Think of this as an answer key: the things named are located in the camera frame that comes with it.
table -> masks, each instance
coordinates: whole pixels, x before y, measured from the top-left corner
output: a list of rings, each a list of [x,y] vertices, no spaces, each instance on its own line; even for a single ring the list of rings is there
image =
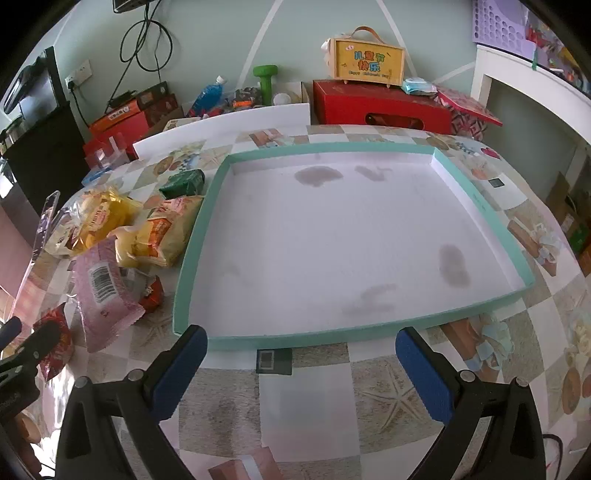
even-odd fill
[[[211,179],[230,153],[335,141],[439,148],[518,238],[536,277],[533,288],[512,305],[421,334],[458,370],[470,368],[488,381],[508,382],[517,375],[527,380],[542,431],[563,439],[562,473],[570,472],[583,451],[569,454],[569,450],[591,441],[591,391],[583,384],[591,373],[591,297],[557,222],[494,150],[467,138],[401,128],[278,127],[201,140],[170,155],[126,164],[97,183],[113,184],[142,202],[144,210],[137,220],[142,222],[161,201],[158,188],[181,169],[201,168]],[[27,278],[27,294],[17,306],[27,323],[67,300],[73,290],[68,266],[69,259],[40,257]],[[170,323],[179,268],[180,262],[169,269],[147,270],[162,279],[164,304],[98,353],[86,351],[80,318],[74,315],[74,357],[43,385],[40,399],[29,409],[41,426],[42,446],[51,455],[76,377],[119,380],[134,368],[146,368],[174,343]],[[271,448],[287,480],[405,479],[442,428],[429,417],[398,362],[394,338],[294,349],[292,376],[259,376],[255,358],[255,351],[208,352],[177,411],[161,423],[197,479],[209,478],[207,468],[261,445]],[[579,384],[573,385],[573,378]],[[481,420],[476,440],[482,441],[487,423]],[[148,478],[125,426],[120,421],[116,425],[138,477]],[[478,445],[473,445],[459,469],[466,471],[477,452]]]

green snack package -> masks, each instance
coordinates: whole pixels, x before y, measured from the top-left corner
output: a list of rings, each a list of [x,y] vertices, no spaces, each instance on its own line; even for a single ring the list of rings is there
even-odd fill
[[[168,179],[159,190],[167,200],[182,197],[183,195],[200,195],[205,184],[203,171],[187,170],[177,173]]]

orange snack bag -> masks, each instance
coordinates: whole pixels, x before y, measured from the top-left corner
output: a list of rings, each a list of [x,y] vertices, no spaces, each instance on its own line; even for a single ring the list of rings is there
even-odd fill
[[[148,217],[135,238],[140,262],[171,266],[189,241],[203,197],[183,196],[165,200]]]

orange box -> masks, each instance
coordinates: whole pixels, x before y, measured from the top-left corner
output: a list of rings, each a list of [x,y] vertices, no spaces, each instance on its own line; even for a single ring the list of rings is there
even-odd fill
[[[91,134],[96,136],[113,125],[118,124],[122,120],[125,120],[126,118],[129,118],[130,116],[133,116],[139,112],[140,109],[138,106],[138,101],[133,99],[124,106],[119,107],[117,110],[113,110],[112,112],[100,117],[97,121],[91,123],[88,129],[90,130]]]

power outlet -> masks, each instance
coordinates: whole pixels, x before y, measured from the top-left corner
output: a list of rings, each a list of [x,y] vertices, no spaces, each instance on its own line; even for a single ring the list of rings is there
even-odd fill
[[[74,82],[74,85],[79,87],[92,76],[92,70],[90,69],[90,61],[85,60],[76,70],[70,73],[66,77],[66,88],[70,82]]]

